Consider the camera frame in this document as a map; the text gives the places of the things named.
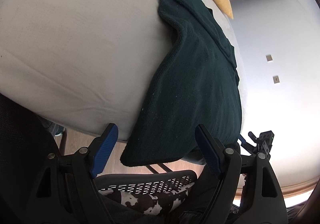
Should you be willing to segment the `dark green knit sweater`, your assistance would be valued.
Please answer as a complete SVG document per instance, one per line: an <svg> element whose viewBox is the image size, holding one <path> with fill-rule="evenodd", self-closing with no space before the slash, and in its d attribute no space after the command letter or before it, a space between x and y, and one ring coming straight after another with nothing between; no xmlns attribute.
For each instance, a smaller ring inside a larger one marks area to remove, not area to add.
<svg viewBox="0 0 320 224"><path fill-rule="evenodd" d="M224 145L242 123L234 47L203 0L159 0L173 46L155 72L121 155L127 167L184 160L204 164L195 139L203 124Z"/></svg>

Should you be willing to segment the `black white patterned trousers leg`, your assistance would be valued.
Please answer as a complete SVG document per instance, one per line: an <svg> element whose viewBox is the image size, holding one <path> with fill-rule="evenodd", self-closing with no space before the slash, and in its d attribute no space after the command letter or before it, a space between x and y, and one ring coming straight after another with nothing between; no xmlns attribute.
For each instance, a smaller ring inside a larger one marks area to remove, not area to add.
<svg viewBox="0 0 320 224"><path fill-rule="evenodd" d="M174 188L171 191L156 192L153 194L135 194L120 191L117 189L109 189L100 191L99 193L107 198L128 207L144 215L158 215L169 213L180 206L189 195L194 182Z"/></svg>

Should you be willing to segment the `white bed sheet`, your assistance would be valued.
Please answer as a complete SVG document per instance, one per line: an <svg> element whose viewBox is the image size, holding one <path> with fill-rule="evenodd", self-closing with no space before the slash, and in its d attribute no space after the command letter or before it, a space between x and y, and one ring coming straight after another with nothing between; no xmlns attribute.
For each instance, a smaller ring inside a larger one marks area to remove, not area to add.
<svg viewBox="0 0 320 224"><path fill-rule="evenodd" d="M172 47L159 0L1 0L1 94L41 117L129 140Z"/></svg>

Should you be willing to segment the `wall socket plate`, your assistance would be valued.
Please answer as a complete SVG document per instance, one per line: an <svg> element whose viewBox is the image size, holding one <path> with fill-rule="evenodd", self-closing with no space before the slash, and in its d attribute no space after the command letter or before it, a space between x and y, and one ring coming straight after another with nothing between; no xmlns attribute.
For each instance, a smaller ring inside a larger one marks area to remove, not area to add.
<svg viewBox="0 0 320 224"><path fill-rule="evenodd" d="M273 76L273 82L275 84L279 83L279 76Z"/></svg>

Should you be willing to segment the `wall switch plate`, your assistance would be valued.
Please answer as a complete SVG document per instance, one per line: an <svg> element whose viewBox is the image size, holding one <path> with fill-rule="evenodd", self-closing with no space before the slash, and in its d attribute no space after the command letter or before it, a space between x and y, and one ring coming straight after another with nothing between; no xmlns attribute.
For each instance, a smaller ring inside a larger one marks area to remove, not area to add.
<svg viewBox="0 0 320 224"><path fill-rule="evenodd" d="M266 59L267 59L268 62L270 62L270 61L273 60L271 55L267 55L267 56L266 56Z"/></svg>

